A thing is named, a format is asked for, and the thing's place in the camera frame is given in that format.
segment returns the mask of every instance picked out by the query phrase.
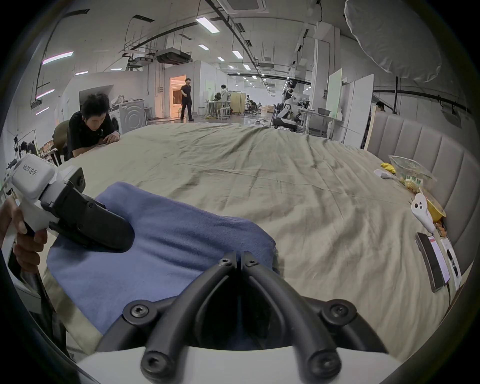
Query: beige bedsheet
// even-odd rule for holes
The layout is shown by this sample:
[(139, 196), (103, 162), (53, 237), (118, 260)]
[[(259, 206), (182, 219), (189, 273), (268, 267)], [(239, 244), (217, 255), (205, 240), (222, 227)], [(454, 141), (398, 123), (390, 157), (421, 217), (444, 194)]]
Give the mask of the beige bedsheet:
[[(83, 167), (90, 196), (125, 181), (252, 220), (275, 239), (293, 288), (353, 302), (404, 361), (434, 332), (449, 299), (445, 288), (430, 289), (414, 240), (425, 230), (410, 211), (412, 195), (375, 176), (380, 163), (369, 152), (293, 132), (189, 123), (138, 129), (66, 165)], [(48, 271), (44, 282), (68, 331), (92, 353), (100, 333)]]

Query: blue cloth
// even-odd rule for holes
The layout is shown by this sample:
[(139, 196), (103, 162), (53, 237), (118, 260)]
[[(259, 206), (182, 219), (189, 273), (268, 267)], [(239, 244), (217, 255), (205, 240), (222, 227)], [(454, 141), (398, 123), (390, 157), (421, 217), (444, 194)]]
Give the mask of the blue cloth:
[(274, 240), (253, 222), (222, 217), (118, 182), (97, 200), (135, 231), (124, 253), (87, 250), (59, 236), (48, 253), (53, 277), (104, 334), (133, 300), (179, 295), (229, 251), (250, 251), (272, 268)]

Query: paper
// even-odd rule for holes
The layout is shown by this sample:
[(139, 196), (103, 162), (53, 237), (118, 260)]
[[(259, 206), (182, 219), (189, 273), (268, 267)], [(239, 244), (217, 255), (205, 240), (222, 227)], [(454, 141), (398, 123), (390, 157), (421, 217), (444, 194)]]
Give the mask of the paper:
[(440, 239), (440, 242), (444, 246), (445, 252), (448, 256), (448, 261), (452, 267), (455, 291), (458, 291), (460, 288), (460, 283), (462, 282), (462, 274), (460, 273), (460, 267), (458, 266), (458, 260), (456, 259), (455, 251), (453, 250), (452, 243), (448, 238)]
[(444, 282), (448, 282), (450, 280), (450, 273), (448, 272), (447, 263), (445, 262), (444, 255), (440, 250), (435, 238), (433, 236), (429, 236), (428, 239), (432, 244), (433, 251), (435, 252), (435, 256), (437, 256), (438, 264), (440, 265), (440, 269), (442, 270), (442, 275), (444, 277)]

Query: pipe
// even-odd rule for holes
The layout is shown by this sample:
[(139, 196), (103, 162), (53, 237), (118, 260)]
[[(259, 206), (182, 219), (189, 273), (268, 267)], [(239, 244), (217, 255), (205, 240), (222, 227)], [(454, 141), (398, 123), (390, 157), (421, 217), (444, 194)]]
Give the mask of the pipe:
[(442, 101), (444, 103), (451, 104), (452, 106), (457, 107), (459, 109), (462, 109), (467, 113), (470, 113), (470, 114), (472, 113), (469, 108), (465, 107), (462, 104), (457, 103), (456, 101), (452, 101), (452, 100), (449, 100), (449, 99), (445, 99), (441, 96), (431, 95), (431, 94), (428, 94), (428, 93), (415, 92), (415, 91), (402, 91), (402, 90), (396, 91), (395, 89), (374, 89), (373, 92), (374, 93), (395, 93), (395, 92), (397, 92), (399, 94), (404, 94), (404, 95), (426, 97), (426, 98), (436, 100), (436, 101), (439, 101), (439, 102)]
[(395, 78), (395, 99), (393, 101), (393, 112), (396, 114), (396, 97), (398, 95), (398, 76)]

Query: white robot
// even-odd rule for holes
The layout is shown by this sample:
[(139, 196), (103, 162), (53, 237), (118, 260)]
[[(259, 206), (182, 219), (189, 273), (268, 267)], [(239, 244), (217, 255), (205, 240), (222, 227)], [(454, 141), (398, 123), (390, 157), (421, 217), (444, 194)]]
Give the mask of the white robot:
[(307, 99), (300, 97), (294, 92), (297, 82), (291, 81), (288, 83), (287, 89), (283, 93), (283, 109), (278, 116), (273, 119), (273, 127), (289, 128), (291, 131), (296, 132), (300, 120), (298, 119), (298, 104), (308, 102)]

